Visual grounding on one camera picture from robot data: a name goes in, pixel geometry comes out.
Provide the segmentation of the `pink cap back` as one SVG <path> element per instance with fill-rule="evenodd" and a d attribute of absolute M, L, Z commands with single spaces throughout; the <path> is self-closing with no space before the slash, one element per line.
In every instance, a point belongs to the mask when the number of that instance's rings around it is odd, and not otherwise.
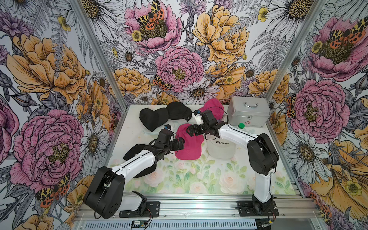
<path fill-rule="evenodd" d="M 213 116 L 217 120 L 222 120 L 222 118 L 224 116 L 224 112 L 225 112 L 223 105 L 216 98 L 208 100 L 204 104 L 204 106 L 199 109 L 199 111 L 200 112 L 211 111 Z"/>

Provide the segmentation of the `pink cap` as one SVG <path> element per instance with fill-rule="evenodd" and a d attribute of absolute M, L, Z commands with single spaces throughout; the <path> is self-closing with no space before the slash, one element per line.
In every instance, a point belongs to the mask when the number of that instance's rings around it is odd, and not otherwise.
<path fill-rule="evenodd" d="M 176 153 L 176 158 L 179 160 L 197 160 L 202 154 L 202 143 L 204 142 L 204 136 L 193 136 L 187 134 L 186 129 L 191 124 L 182 124 L 176 134 L 178 138 L 183 138 L 185 141 L 185 148 L 179 150 Z"/>
<path fill-rule="evenodd" d="M 208 100 L 204 104 L 204 106 L 199 109 L 199 111 L 200 112 L 211 111 L 213 116 L 217 120 L 222 120 L 222 118 L 224 116 L 224 112 L 225 112 L 223 105 L 216 98 Z"/>

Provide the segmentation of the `white Colorado cap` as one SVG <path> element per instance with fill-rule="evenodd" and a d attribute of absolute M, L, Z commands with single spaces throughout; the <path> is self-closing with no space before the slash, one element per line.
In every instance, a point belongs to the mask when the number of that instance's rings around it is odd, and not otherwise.
<path fill-rule="evenodd" d="M 206 135 L 207 151 L 209 155 L 216 159 L 228 160 L 235 155 L 235 143 L 217 138 L 213 135 Z"/>

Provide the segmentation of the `pink cap front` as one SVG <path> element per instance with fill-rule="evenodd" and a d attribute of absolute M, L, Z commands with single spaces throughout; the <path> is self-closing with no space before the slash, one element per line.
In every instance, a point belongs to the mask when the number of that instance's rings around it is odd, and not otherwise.
<path fill-rule="evenodd" d="M 187 134 L 186 129 L 191 124 L 182 124 L 176 134 L 178 138 L 183 138 L 185 141 L 185 148 L 179 150 L 176 153 L 176 158 L 179 160 L 197 160 L 202 154 L 202 143 L 204 142 L 204 136 L 193 136 Z"/>

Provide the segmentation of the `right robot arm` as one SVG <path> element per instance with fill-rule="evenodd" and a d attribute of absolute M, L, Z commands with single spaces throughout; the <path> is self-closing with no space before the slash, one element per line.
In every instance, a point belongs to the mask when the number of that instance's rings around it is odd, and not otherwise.
<path fill-rule="evenodd" d="M 188 135 L 193 137 L 210 134 L 247 148 L 249 163 L 255 171 L 253 207 L 258 213 L 266 211 L 274 199 L 271 194 L 271 177 L 276 172 L 279 161 L 279 154 L 270 137 L 265 133 L 253 136 L 231 127 L 227 122 L 217 121 L 210 110 L 204 112 L 195 110 L 192 118 L 196 124 L 186 129 Z"/>

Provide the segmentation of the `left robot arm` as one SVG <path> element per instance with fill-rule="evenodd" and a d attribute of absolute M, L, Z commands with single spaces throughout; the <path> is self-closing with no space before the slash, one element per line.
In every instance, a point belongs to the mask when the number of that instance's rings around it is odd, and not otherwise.
<path fill-rule="evenodd" d="M 134 153 L 131 159 L 112 168 L 99 168 L 83 203 L 105 219 L 111 218 L 118 211 L 129 212 L 131 216 L 142 216 L 147 212 L 147 198 L 136 191 L 125 193 L 125 185 L 145 169 L 164 160 L 165 155 L 184 148 L 183 138 L 176 139 L 170 129 L 162 129 L 158 138 L 148 145 L 133 146 L 129 150 Z"/>

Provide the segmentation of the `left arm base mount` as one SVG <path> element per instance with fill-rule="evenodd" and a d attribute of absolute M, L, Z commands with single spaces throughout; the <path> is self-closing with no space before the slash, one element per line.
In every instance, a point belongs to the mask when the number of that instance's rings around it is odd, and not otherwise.
<path fill-rule="evenodd" d="M 161 203 L 159 201 L 148 201 L 147 198 L 139 192 L 132 191 L 124 193 L 121 205 L 119 207 L 120 218 L 157 218 L 160 213 Z"/>

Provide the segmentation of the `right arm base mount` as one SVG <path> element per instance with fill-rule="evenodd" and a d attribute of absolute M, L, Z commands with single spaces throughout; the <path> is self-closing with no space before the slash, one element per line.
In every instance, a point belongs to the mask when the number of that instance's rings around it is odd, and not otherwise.
<path fill-rule="evenodd" d="M 277 217 L 279 216 L 278 207 L 274 201 L 274 196 L 262 203 L 259 199 L 252 195 L 252 200 L 237 201 L 236 209 L 241 217 L 261 216 L 261 217 Z"/>

